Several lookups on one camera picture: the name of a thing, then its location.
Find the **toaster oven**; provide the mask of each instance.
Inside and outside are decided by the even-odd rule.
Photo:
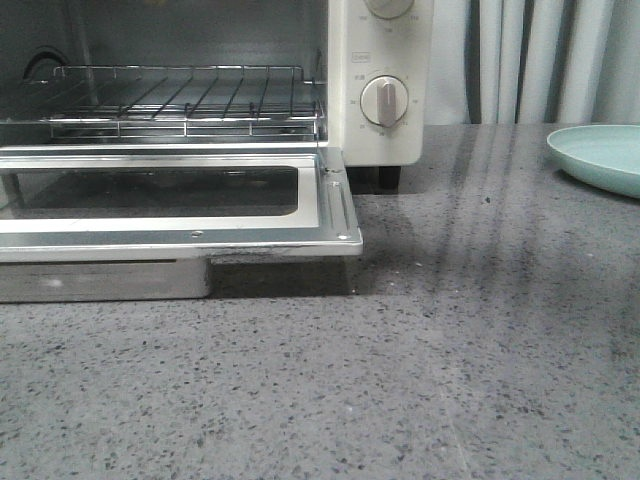
[[[1,3],[2,301],[359,254],[346,167],[420,157],[432,0]]]

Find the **plate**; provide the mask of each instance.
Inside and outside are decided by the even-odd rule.
[[[640,198],[640,126],[588,125],[547,137],[560,168],[594,187]]]

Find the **wire rack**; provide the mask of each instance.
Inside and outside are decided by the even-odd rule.
[[[297,66],[65,66],[0,99],[5,123],[61,142],[200,138],[317,141],[323,85]]]

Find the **control knob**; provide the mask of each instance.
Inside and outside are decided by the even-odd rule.
[[[364,0],[371,13],[376,17],[391,20],[409,11],[414,0]]]
[[[407,87],[389,75],[370,81],[360,97],[362,113],[372,123],[391,128],[402,118],[409,106]]]

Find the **gray speckled countertop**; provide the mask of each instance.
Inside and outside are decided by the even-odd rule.
[[[430,127],[359,258],[1,305],[0,478],[639,478],[640,202],[552,128]]]

